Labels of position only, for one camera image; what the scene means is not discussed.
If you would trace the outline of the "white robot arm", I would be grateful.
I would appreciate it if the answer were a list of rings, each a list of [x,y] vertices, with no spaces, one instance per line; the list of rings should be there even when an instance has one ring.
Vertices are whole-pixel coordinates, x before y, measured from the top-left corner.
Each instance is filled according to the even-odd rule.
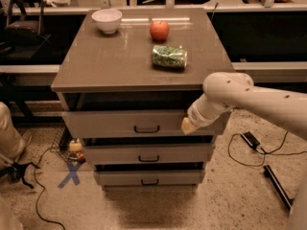
[[[181,129],[189,134],[214,123],[234,107],[243,108],[297,137],[307,140],[307,95],[258,87],[244,73],[217,72],[207,76],[203,94],[183,118]]]

